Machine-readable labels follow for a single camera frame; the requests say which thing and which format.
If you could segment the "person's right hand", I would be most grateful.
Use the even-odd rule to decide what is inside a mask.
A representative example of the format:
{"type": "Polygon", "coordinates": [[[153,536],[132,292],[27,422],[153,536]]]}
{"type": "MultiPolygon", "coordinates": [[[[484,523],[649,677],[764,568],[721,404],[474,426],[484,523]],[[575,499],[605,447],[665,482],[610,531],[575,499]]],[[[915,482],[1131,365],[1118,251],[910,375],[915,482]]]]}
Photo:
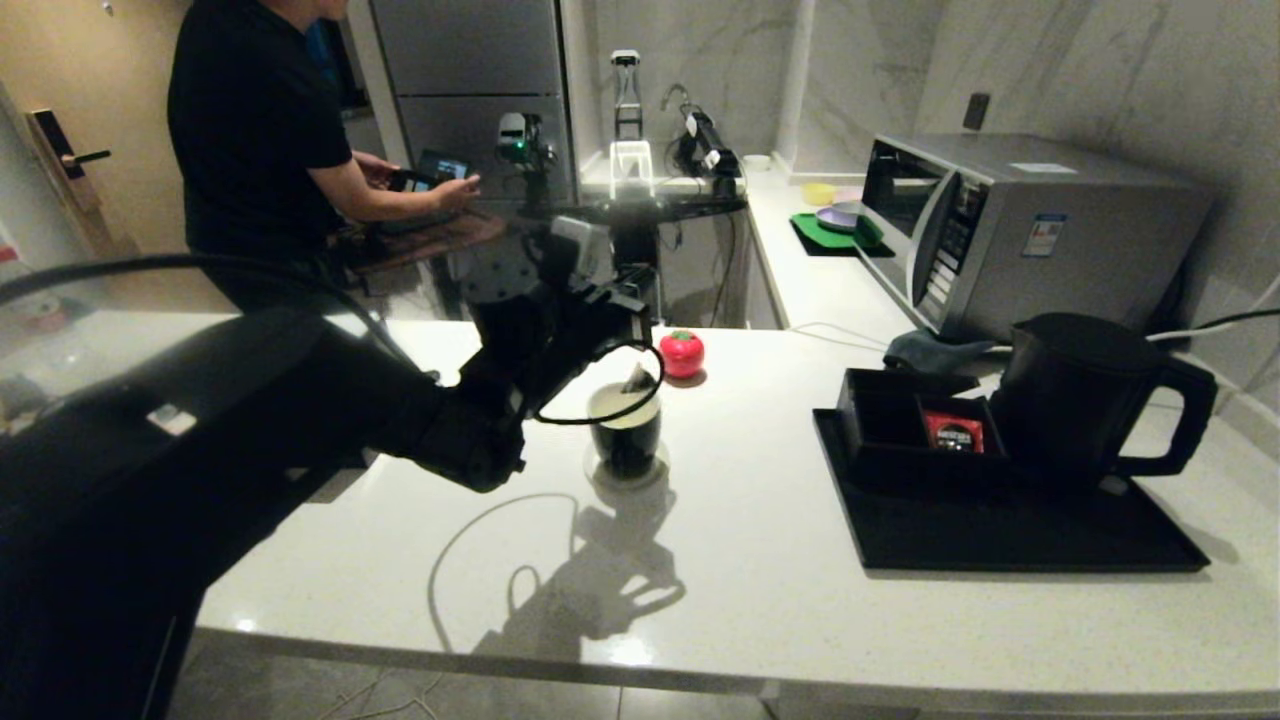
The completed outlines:
{"type": "Polygon", "coordinates": [[[428,192],[429,211],[457,213],[465,210],[480,196],[481,179],[480,174],[472,174],[440,182],[428,192]]]}

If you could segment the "person's left hand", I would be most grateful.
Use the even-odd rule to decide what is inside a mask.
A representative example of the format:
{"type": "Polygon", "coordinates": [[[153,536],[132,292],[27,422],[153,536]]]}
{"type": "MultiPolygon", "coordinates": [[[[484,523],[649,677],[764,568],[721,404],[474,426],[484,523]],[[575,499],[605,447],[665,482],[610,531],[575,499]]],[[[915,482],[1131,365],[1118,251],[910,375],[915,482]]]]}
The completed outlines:
{"type": "Polygon", "coordinates": [[[375,190],[390,188],[396,173],[401,170],[397,164],[370,152],[352,151],[352,158],[366,183],[375,190]]]}

